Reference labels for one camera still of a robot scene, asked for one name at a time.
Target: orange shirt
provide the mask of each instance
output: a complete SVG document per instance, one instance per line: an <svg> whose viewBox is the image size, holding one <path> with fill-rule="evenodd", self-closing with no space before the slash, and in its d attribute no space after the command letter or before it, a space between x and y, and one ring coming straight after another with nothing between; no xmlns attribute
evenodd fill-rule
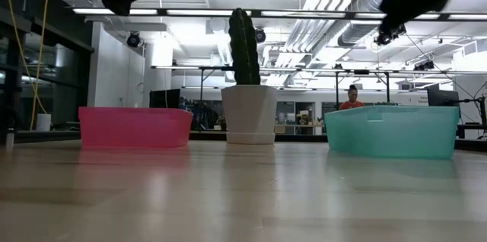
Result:
<svg viewBox="0 0 487 242"><path fill-rule="evenodd" d="M351 103L350 101L346 101L346 102L342 103L342 106L340 106L340 110L359 108L359 107L363 107L363 106L364 106L364 104L360 101L355 101L355 103Z"/></svg>

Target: yellow cable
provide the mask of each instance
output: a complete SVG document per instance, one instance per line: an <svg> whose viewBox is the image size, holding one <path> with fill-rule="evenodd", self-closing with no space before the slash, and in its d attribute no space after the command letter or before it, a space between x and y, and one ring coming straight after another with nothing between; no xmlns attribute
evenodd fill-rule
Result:
<svg viewBox="0 0 487 242"><path fill-rule="evenodd" d="M44 31L46 29L46 16L47 16L47 3L48 2L49 2L49 0L46 0L46 2L44 2L43 27L42 27L41 33L40 33L39 59L37 60L36 87L35 87L35 89L33 91L35 97L38 97L37 91L39 89L40 63L41 63L41 59L43 57ZM34 98L33 101L32 101L32 116L30 117L30 131L32 131L32 128L33 128L33 120L34 120L34 117L36 116L36 102L37 102L37 99Z"/></svg>
<svg viewBox="0 0 487 242"><path fill-rule="evenodd" d="M27 62L25 61L24 49L22 48L21 38L18 35L17 22L15 20L14 8L12 7L12 0L8 0L8 6L10 8L10 15L11 15L12 23L14 25L15 37L17 38L18 49L21 53L22 62L23 62L24 67L25 67L25 72L27 73L27 77L30 80L30 85L32 86L32 90L34 91L34 99L36 99L39 102L39 106L40 106L41 110L47 114L46 109L44 109L44 106L40 102L39 96L37 95L36 88L34 87L34 85L32 83L29 68L27 67Z"/></svg>

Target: cactus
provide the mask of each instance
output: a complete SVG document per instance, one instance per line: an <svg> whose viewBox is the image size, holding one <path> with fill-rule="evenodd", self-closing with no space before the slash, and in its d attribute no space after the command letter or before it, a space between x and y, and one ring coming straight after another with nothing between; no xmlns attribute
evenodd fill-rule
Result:
<svg viewBox="0 0 487 242"><path fill-rule="evenodd" d="M237 85L260 85L256 31L245 11L238 8L230 18L230 47Z"/></svg>

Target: desk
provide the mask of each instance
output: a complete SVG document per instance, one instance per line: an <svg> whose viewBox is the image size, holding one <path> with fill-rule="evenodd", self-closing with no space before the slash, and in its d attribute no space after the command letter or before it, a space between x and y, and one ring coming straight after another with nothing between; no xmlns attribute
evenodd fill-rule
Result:
<svg viewBox="0 0 487 242"><path fill-rule="evenodd" d="M460 139L465 139L465 130L485 130L487 126L482 124L462 124L457 125L457 135Z"/></svg>

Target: pink plastic bin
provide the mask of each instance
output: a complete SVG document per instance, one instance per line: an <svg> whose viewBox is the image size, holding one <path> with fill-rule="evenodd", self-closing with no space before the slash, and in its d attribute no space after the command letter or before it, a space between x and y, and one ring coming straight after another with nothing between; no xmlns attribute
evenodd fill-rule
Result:
<svg viewBox="0 0 487 242"><path fill-rule="evenodd" d="M160 108L80 107L83 147L170 148L186 145L193 115Z"/></svg>

